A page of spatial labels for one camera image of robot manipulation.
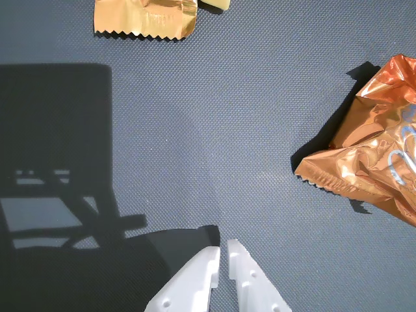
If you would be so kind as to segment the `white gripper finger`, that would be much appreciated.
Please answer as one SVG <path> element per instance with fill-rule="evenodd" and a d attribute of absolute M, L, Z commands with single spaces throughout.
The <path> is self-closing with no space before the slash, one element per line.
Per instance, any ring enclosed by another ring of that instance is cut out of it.
<path fill-rule="evenodd" d="M 227 250 L 229 278 L 235 282 L 240 311 L 291 310 L 249 251 L 237 239 L 228 240 Z"/>
<path fill-rule="evenodd" d="M 148 302 L 145 312 L 205 312 L 218 287 L 220 248 L 208 246 L 187 261 Z"/>

